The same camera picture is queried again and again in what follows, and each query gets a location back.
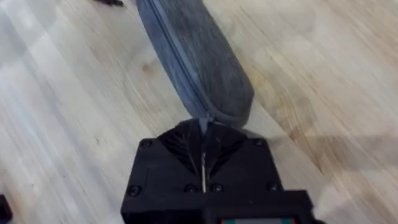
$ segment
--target black screw head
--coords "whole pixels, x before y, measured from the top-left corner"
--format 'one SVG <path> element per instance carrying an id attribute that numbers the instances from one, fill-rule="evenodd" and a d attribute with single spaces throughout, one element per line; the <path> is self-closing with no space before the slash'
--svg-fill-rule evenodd
<path id="1" fill-rule="evenodd" d="M 127 194 L 131 197 L 136 197 L 141 193 L 141 190 L 140 186 L 132 185 L 129 187 Z"/>
<path id="2" fill-rule="evenodd" d="M 277 190 L 279 190 L 279 186 L 274 183 L 269 183 L 269 184 L 267 184 L 267 189 L 269 191 L 277 191 Z"/>
<path id="3" fill-rule="evenodd" d="M 151 140 L 143 140 L 141 142 L 141 146 L 144 148 L 149 148 L 152 145 L 152 141 Z"/>
<path id="4" fill-rule="evenodd" d="M 188 184 L 187 186 L 185 186 L 184 191 L 186 193 L 196 193 L 198 192 L 198 187 L 193 184 Z"/>
<path id="5" fill-rule="evenodd" d="M 265 145 L 265 140 L 263 140 L 263 139 L 255 139 L 255 140 L 253 140 L 253 143 L 256 146 L 264 146 Z"/>
<path id="6" fill-rule="evenodd" d="M 217 193 L 223 192 L 224 191 L 224 187 L 221 184 L 213 184 L 211 186 L 211 191 L 212 192 L 217 192 Z"/>

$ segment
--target display screen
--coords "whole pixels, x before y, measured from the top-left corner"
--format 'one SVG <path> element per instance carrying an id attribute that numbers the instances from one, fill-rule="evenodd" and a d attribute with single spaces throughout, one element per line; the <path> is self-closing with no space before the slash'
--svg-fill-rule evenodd
<path id="1" fill-rule="evenodd" d="M 222 220 L 221 224 L 296 224 L 291 218 L 239 218 Z"/>

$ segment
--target wooden floor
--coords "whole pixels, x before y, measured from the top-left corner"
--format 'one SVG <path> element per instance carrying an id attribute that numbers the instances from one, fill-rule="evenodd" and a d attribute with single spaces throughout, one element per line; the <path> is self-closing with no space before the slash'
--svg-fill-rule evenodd
<path id="1" fill-rule="evenodd" d="M 398 223 L 398 2 L 206 0 L 246 126 L 328 223 Z M 133 2 L 0 0 L 0 193 L 14 223 L 122 223 L 137 143 L 189 118 Z"/>

